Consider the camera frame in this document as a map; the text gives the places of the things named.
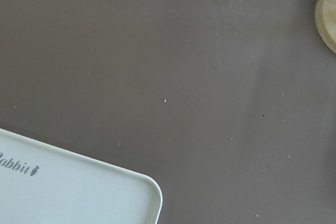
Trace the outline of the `wooden mug tree stand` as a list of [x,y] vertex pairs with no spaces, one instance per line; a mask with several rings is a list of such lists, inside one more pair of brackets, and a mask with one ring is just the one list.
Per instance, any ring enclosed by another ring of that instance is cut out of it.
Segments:
[[321,39],[335,53],[335,0],[317,0],[314,16]]

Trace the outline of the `cream rabbit serving tray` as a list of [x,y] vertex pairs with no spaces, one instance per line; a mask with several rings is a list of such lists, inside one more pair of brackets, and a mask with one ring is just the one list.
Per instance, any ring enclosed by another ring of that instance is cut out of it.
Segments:
[[1,130],[1,223],[157,223],[156,181]]

